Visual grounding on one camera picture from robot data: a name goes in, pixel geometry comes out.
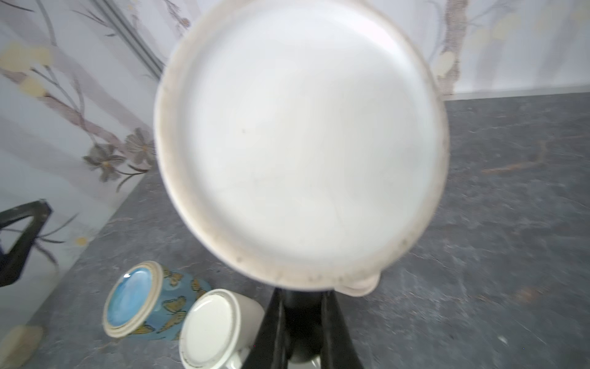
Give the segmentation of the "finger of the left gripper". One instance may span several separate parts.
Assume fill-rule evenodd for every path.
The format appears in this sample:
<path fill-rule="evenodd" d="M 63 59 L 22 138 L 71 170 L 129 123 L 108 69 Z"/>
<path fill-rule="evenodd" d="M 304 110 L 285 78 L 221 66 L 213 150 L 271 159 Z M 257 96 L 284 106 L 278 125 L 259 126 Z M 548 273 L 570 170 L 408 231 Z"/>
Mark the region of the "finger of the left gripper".
<path fill-rule="evenodd" d="M 1 287 L 14 284 L 20 279 L 29 253 L 42 228 L 52 213 L 46 200 L 22 204 L 1 212 L 1 230 L 7 231 L 11 224 L 32 218 L 8 253 L 1 252 Z"/>

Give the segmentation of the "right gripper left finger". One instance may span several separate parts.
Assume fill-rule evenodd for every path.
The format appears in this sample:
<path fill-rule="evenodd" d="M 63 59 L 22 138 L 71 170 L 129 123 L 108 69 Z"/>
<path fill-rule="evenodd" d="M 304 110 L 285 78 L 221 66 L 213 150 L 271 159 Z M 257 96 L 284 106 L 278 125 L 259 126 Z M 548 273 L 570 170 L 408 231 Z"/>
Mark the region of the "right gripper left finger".
<path fill-rule="evenodd" d="M 276 288 L 242 369 L 287 369 L 287 315 L 283 290 Z"/>

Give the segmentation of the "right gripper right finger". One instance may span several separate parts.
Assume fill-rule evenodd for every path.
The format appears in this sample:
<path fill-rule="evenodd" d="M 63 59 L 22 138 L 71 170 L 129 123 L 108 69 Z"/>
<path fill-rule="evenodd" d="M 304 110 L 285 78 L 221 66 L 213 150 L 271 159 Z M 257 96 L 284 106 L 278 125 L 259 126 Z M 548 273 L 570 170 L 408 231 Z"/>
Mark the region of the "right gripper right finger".
<path fill-rule="evenodd" d="M 363 369 L 334 291 L 321 294 L 322 369 Z"/>

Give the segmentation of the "black and white mug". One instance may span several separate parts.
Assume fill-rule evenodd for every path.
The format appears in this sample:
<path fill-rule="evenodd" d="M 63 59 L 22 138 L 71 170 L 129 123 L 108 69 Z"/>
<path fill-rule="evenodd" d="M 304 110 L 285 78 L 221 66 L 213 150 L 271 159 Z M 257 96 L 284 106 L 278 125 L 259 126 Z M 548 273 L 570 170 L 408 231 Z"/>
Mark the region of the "black and white mug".
<path fill-rule="evenodd" d="M 301 292 L 370 294 L 442 198 L 450 130 L 422 55 L 365 1 L 220 1 L 154 109 L 177 212 L 217 258 Z"/>

